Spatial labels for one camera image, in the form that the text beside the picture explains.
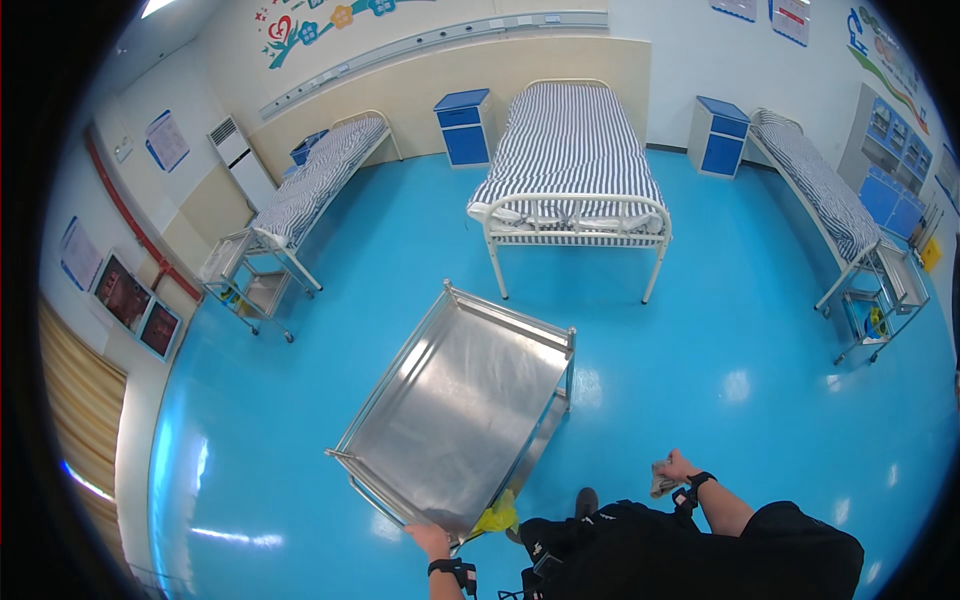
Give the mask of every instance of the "black pants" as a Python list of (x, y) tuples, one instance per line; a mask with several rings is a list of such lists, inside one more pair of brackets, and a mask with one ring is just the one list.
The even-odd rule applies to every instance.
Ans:
[[(520, 524), (520, 541), (534, 564), (537, 564), (545, 553), (567, 563), (576, 560), (577, 555), (598, 538), (634, 519), (654, 519), (666, 527), (700, 531), (693, 519), (683, 513), (663, 513), (637, 502), (620, 500), (581, 520), (569, 518), (565, 521), (550, 521), (545, 518), (531, 518)], [(533, 568), (523, 569), (520, 577), (523, 580), (523, 589), (527, 590), (523, 595), (524, 600), (549, 598), (549, 582), (534, 573)]]

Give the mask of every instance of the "black shirt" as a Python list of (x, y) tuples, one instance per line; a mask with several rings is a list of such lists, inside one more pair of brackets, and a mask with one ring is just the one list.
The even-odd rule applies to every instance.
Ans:
[(626, 501), (590, 521), (538, 532), (564, 560), (544, 589), (550, 600), (670, 598), (683, 589), (720, 598), (851, 598), (863, 567), (853, 536), (793, 502), (764, 506), (739, 538), (704, 534), (689, 517)]

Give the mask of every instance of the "red pipe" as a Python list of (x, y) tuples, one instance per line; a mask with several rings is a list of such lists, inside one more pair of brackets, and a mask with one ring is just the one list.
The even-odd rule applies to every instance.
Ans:
[(150, 238), (147, 237), (147, 234), (143, 232), (143, 229), (133, 218), (133, 215), (130, 214), (130, 211), (127, 209), (127, 205), (123, 204), (123, 199), (120, 198), (120, 194), (117, 192), (117, 188), (113, 187), (113, 181), (110, 180), (110, 175), (107, 174), (107, 169), (104, 167), (103, 161), (100, 159), (100, 153), (97, 152), (97, 147), (93, 143), (93, 134), (90, 132), (90, 128), (84, 130), (84, 141), (86, 142), (86, 151), (90, 154), (90, 158), (93, 159), (93, 166), (97, 169), (97, 175), (100, 176), (100, 181), (104, 183), (104, 187), (107, 189), (107, 193), (110, 196), (110, 199), (113, 200), (113, 204), (117, 207), (117, 210), (120, 211), (120, 215), (123, 217), (123, 220), (127, 222), (127, 225), (130, 226), (130, 229), (133, 231), (133, 236), (136, 237), (136, 241), (139, 242), (144, 248), (147, 249), (147, 252), (150, 253), (150, 256), (154, 258), (156, 264), (160, 268), (160, 272), (156, 275), (154, 280), (154, 289), (156, 285), (160, 282), (160, 278), (169, 275), (174, 279), (174, 281), (183, 288), (183, 291), (190, 295), (190, 298), (199, 302), (201, 295), (195, 287), (193, 287), (186, 277), (182, 276), (173, 265), (170, 264), (163, 254), (160, 253), (160, 250), (154, 246), (154, 243), (150, 241)]

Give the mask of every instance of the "yellow box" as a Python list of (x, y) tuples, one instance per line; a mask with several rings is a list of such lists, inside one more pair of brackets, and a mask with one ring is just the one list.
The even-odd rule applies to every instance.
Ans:
[(930, 241), (926, 243), (924, 251), (920, 253), (920, 258), (924, 260), (924, 271), (929, 273), (942, 256), (943, 255), (940, 254), (940, 247), (937, 246), (937, 243), (931, 237)]

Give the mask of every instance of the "shoe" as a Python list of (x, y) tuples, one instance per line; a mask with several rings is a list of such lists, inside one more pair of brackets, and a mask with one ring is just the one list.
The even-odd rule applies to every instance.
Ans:
[(577, 505), (573, 511), (573, 518), (583, 520), (600, 509), (600, 500), (593, 488), (583, 488), (577, 493)]
[(509, 528), (508, 528), (508, 529), (504, 530), (503, 533), (507, 534), (507, 540), (510, 540), (510, 541), (512, 541), (513, 543), (518, 543), (518, 544), (520, 544), (521, 546), (523, 545), (523, 542), (520, 541), (520, 533), (519, 533), (519, 530), (517, 530), (517, 532), (514, 533), (514, 530), (513, 530), (513, 529), (509, 529)]

